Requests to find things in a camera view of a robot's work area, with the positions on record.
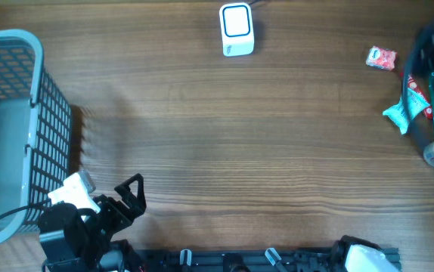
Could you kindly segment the light green wipes packet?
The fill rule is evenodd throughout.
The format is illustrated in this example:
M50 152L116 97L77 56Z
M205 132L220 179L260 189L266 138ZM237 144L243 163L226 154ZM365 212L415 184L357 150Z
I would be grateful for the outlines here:
M383 111L383 115L387 116L400 130L401 134L406 134L410 121L413 120L419 113L430 106L426 99L411 88L408 88L407 102L400 97L396 105Z

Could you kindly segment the red white small packet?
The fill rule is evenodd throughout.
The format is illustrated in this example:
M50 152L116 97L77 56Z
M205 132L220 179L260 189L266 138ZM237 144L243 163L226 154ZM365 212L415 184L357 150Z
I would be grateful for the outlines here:
M395 51L373 46L369 50L365 63L381 70L392 71L395 69L396 54Z

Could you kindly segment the red Nescafe sachet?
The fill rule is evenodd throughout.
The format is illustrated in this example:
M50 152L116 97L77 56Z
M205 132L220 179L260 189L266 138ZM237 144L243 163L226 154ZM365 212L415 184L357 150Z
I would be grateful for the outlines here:
M420 95L427 103L429 103L429 99L424 94L423 90L418 86L417 82L412 78L411 75L408 76L408 87L413 90L415 93ZM429 119L433 119L432 106L429 105L423 110L423 115Z

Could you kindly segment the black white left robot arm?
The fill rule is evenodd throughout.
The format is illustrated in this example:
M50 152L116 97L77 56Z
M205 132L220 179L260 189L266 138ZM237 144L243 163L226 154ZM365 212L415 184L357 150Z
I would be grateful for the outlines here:
M117 185L120 200L91 197L95 184L86 170L48 194L51 207L38 219L39 242L50 271L143 271L141 257L127 240L113 236L132 226L147 208L140 174Z

